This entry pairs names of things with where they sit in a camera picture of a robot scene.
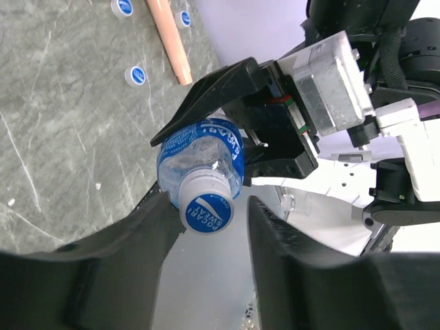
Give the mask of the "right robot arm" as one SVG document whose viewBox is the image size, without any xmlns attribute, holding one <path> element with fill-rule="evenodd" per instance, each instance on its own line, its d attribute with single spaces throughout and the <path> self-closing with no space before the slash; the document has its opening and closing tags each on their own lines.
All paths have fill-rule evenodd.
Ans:
<svg viewBox="0 0 440 330">
<path fill-rule="evenodd" d="M 308 1 L 305 40 L 201 78 L 151 140 L 173 150 L 222 109 L 245 131 L 238 173 L 282 178 L 284 219 L 317 211 L 312 195 L 353 206 L 363 253 L 398 229 L 439 221 L 439 20 L 416 1 Z"/>
</svg>

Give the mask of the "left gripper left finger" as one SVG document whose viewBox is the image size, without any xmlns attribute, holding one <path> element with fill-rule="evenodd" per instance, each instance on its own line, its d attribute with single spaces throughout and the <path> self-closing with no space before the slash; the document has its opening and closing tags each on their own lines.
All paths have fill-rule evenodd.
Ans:
<svg viewBox="0 0 440 330">
<path fill-rule="evenodd" d="M 168 194 L 57 249 L 79 260 L 57 329 L 150 329 L 163 262 L 184 231 Z"/>
</svg>

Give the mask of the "white blue bottle cap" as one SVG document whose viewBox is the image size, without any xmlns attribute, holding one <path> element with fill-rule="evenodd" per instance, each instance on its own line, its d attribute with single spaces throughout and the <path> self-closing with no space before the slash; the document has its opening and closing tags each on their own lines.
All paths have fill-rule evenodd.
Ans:
<svg viewBox="0 0 440 330">
<path fill-rule="evenodd" d="M 187 174 L 179 186 L 178 202 L 181 222 L 198 234 L 220 232 L 234 216 L 228 180 L 214 170 L 199 169 Z"/>
</svg>

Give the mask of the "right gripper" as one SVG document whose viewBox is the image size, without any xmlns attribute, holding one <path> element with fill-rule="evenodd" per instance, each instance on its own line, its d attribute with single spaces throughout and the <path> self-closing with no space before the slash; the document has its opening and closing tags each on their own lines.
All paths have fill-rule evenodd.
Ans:
<svg viewBox="0 0 440 330">
<path fill-rule="evenodd" d="M 150 142 L 161 144 L 178 130 L 224 106 L 243 129 L 244 184 L 255 178 L 305 179 L 318 168 L 318 137 L 298 90 L 278 64 L 249 57 L 197 81 L 175 115 Z"/>
</svg>

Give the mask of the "pink beige microphone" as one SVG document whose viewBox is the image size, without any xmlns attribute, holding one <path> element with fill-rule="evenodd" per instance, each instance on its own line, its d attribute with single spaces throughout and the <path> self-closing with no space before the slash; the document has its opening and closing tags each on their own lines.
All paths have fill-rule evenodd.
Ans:
<svg viewBox="0 0 440 330">
<path fill-rule="evenodd" d="M 179 84 L 183 86 L 191 84 L 193 77 L 190 65 L 169 2 L 146 0 L 146 3 Z"/>
</svg>

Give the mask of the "blue label water bottle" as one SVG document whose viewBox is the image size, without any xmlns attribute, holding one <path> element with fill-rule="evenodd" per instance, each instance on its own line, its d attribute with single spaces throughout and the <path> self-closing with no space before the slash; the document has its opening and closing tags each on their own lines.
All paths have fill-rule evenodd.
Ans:
<svg viewBox="0 0 440 330">
<path fill-rule="evenodd" d="M 243 138 L 225 117 L 208 118 L 189 125 L 164 140 L 157 155 L 157 180 L 170 202 L 179 206 L 179 186 L 190 172 L 209 168 L 221 173 L 233 198 L 244 180 Z"/>
</svg>

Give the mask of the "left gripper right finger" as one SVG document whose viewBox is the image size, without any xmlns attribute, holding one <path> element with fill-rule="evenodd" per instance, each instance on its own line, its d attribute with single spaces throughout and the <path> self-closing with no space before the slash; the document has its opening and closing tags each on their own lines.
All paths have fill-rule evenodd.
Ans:
<svg viewBox="0 0 440 330">
<path fill-rule="evenodd" d="M 279 219 L 256 196 L 247 224 L 262 329 L 363 329 L 346 270 L 354 256 Z"/>
</svg>

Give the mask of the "white blue Pocari cap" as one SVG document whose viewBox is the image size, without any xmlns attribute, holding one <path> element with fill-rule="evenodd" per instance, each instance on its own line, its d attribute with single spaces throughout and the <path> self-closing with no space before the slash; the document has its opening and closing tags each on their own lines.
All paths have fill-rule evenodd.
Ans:
<svg viewBox="0 0 440 330">
<path fill-rule="evenodd" d="M 132 87 L 142 86 L 146 80 L 144 70 L 138 66 L 127 68 L 124 72 L 124 78 Z"/>
</svg>

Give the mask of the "clear capless bottle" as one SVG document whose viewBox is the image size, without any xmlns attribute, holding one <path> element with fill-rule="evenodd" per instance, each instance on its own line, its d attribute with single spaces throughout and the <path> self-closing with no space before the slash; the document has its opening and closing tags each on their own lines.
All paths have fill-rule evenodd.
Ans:
<svg viewBox="0 0 440 330">
<path fill-rule="evenodd" d="M 308 217 L 312 209 L 312 197 L 304 191 L 285 193 L 280 198 L 280 206 L 286 214 L 294 213 Z"/>
</svg>

